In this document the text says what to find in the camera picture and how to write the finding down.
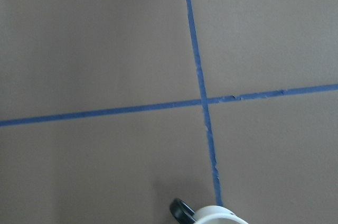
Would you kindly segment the white smiley face mug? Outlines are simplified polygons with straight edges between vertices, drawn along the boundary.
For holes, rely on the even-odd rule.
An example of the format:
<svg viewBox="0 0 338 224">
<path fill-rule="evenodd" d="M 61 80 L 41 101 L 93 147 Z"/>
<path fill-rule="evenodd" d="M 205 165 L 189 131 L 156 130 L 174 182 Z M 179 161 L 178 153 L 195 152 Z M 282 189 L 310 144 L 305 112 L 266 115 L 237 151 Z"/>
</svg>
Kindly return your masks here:
<svg viewBox="0 0 338 224">
<path fill-rule="evenodd" d="M 171 202 L 169 208 L 174 219 L 181 224 L 248 224 L 232 211 L 221 206 L 206 206 L 193 211 L 183 200 L 176 198 Z"/>
</svg>

